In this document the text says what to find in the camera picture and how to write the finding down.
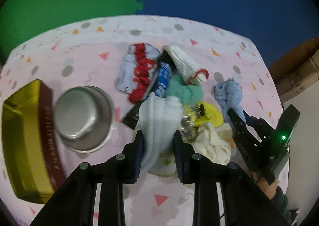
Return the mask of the right hand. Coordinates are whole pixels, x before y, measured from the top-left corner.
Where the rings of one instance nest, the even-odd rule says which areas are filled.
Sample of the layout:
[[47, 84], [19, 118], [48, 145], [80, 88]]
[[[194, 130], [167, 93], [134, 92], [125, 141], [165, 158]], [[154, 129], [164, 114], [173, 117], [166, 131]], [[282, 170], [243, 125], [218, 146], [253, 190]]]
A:
[[267, 196], [267, 198], [270, 200], [273, 199], [276, 195], [278, 179], [275, 179], [275, 181], [271, 185], [269, 185], [266, 179], [257, 172], [252, 172], [252, 177], [254, 178], [258, 187]]

